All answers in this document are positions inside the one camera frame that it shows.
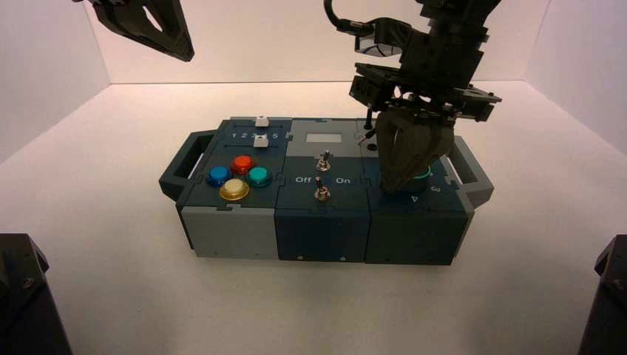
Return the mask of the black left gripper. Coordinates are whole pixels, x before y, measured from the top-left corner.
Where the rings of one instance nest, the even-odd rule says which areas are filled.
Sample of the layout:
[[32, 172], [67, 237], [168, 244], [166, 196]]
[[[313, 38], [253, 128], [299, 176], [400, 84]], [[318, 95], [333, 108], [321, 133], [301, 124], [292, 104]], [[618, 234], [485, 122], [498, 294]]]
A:
[[194, 48], [179, 0], [156, 1], [155, 4], [87, 1], [93, 4], [99, 22], [112, 32], [181, 61], [193, 59]]

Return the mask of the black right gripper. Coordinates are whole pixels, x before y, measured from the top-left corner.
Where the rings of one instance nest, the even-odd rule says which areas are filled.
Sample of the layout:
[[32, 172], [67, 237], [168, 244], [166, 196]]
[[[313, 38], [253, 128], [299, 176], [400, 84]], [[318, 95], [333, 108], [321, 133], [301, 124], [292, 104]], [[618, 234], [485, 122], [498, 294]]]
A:
[[[383, 28], [370, 36], [364, 53], [399, 55], [400, 66], [357, 63], [349, 94], [374, 112], [382, 188], [397, 192], [447, 154], [457, 118], [486, 121], [501, 98], [472, 85], [483, 58], [486, 28], [474, 35], [435, 28], [423, 33], [409, 27]], [[417, 120], [420, 117], [445, 121]]]

